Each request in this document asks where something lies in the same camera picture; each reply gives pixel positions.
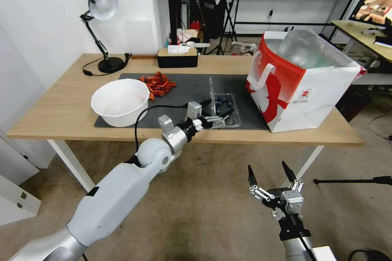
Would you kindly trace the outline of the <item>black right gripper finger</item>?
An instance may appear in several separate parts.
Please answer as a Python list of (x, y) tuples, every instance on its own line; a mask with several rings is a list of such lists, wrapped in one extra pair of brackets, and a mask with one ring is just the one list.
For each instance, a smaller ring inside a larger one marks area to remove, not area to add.
[(273, 194), (267, 192), (266, 190), (262, 189), (257, 185), (256, 177), (254, 175), (251, 165), (248, 165), (247, 168), (250, 194), (260, 202), (271, 202), (272, 200), (274, 200), (275, 196)]
[(283, 192), (290, 192), (294, 195), (301, 195), (304, 182), (297, 179), (293, 170), (284, 161), (282, 161), (282, 166), (289, 181), (289, 185), (282, 188)]

